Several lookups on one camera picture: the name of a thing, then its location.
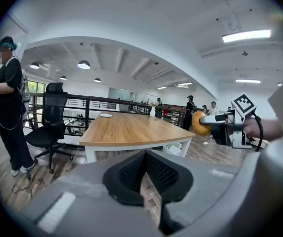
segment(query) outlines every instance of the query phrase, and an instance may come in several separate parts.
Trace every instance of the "white plate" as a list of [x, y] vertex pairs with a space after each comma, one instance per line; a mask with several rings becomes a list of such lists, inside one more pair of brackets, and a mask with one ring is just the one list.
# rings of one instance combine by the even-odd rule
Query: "white plate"
[[105, 117], [105, 118], [110, 118], [110, 117], [112, 117], [113, 115], [102, 113], [102, 114], [100, 114], [100, 116], [101, 116], [101, 117]]

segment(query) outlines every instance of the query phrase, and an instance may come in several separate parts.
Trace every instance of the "wooden floor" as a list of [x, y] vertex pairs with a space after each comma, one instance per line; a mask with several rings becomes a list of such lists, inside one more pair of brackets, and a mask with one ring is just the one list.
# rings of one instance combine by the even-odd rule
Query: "wooden floor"
[[[44, 150], [30, 145], [29, 149], [32, 156], [35, 156]], [[53, 158], [54, 174], [50, 174], [48, 171], [48, 156], [39, 158], [39, 164], [32, 170], [30, 187], [33, 196], [45, 189], [60, 176], [70, 172], [76, 166], [86, 163], [84, 150], [64, 149], [64, 151], [74, 154], [74, 160], [69, 161], [69, 157], [55, 154]], [[195, 135], [191, 141], [186, 157], [202, 161], [240, 166], [248, 152], [250, 151], [220, 146], [211, 138]], [[99, 152], [97, 160], [104, 160], [124, 153], [126, 152]], [[29, 190], [25, 190], [14, 194], [12, 192], [12, 187], [16, 184], [18, 187], [23, 188], [28, 185], [28, 180], [26, 179], [26, 175], [21, 173], [16, 177], [11, 176], [10, 170], [9, 155], [0, 138], [0, 199], [13, 208], [20, 210], [31, 199], [31, 193]], [[147, 175], [145, 175], [142, 182], [141, 195], [145, 199], [145, 208], [152, 219], [158, 224], [161, 199]]]

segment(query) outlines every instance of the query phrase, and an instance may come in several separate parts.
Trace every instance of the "white sneaker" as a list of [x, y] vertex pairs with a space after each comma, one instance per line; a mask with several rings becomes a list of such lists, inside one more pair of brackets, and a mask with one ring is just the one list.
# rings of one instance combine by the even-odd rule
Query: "white sneaker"
[[18, 170], [13, 170], [13, 169], [11, 170], [11, 175], [12, 175], [12, 176], [17, 176], [18, 173], [19, 173]]
[[[33, 167], [35, 167], [35, 163], [33, 163], [33, 165], [31, 165], [28, 169], [32, 169]], [[21, 166], [20, 170], [19, 170], [22, 174], [26, 174], [27, 172], [27, 168]]]

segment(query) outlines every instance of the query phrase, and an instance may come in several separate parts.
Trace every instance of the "vase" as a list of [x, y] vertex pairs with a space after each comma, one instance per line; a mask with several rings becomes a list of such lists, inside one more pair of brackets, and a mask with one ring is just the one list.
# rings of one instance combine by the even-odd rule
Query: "vase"
[[154, 117], [155, 115], [156, 115], [156, 110], [155, 110], [155, 107], [153, 106], [151, 111], [150, 111], [150, 116]]

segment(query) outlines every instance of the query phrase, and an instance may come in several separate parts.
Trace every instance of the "orange ball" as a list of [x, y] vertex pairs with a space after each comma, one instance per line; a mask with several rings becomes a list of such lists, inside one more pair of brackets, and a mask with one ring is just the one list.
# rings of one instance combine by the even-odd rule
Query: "orange ball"
[[194, 112], [192, 116], [192, 126], [196, 134], [205, 136], [210, 132], [210, 125], [200, 124], [200, 118], [206, 116], [203, 112]]

